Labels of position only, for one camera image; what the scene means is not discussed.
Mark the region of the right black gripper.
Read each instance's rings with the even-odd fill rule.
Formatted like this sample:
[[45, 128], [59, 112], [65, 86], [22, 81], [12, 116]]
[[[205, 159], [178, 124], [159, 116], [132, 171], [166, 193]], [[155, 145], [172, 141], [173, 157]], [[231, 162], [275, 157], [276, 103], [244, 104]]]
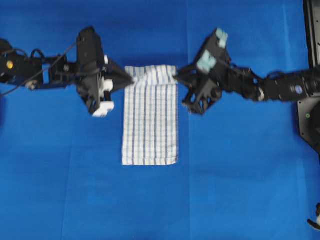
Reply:
[[183, 99], [183, 105], [191, 114], [204, 115], [205, 112], [218, 102], [223, 92], [228, 92], [228, 73], [231, 65], [227, 64], [223, 72], [204, 74], [197, 70], [196, 64], [191, 63], [180, 68], [173, 78], [188, 88]]

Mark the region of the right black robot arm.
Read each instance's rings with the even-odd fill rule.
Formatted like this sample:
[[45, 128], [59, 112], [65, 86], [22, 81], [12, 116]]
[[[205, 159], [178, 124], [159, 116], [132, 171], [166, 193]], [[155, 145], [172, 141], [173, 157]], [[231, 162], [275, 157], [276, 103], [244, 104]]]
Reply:
[[318, 65], [289, 73], [274, 71], [260, 77], [250, 68], [219, 60], [208, 72], [195, 64], [187, 65], [174, 79], [188, 88], [183, 105], [198, 115], [204, 115], [222, 98], [223, 92], [236, 93], [253, 102], [298, 102], [320, 91]]

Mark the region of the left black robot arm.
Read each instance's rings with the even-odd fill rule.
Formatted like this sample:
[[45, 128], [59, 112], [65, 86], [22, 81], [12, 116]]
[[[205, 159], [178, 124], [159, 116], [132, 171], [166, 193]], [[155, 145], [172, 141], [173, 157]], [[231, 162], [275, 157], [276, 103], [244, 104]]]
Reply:
[[132, 85], [133, 78], [104, 55], [98, 40], [79, 37], [73, 46], [77, 59], [69, 62], [65, 53], [45, 57], [41, 50], [34, 49], [27, 55], [1, 39], [0, 82], [31, 91], [74, 85], [89, 114], [103, 118], [115, 107], [112, 93]]

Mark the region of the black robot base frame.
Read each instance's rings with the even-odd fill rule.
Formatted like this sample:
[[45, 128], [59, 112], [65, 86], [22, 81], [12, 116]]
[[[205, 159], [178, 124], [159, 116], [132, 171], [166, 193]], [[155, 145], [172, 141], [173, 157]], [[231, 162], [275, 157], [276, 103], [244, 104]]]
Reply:
[[320, 153], [320, 2], [303, 1], [309, 69], [303, 74], [308, 97], [297, 103], [300, 137]]

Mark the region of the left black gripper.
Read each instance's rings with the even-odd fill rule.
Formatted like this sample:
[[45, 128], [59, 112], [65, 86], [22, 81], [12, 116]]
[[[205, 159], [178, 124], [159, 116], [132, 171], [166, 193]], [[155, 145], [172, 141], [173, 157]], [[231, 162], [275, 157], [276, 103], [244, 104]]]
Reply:
[[133, 77], [107, 55], [100, 73], [86, 76], [76, 91], [94, 118], [104, 118], [115, 108], [111, 93], [134, 83]]

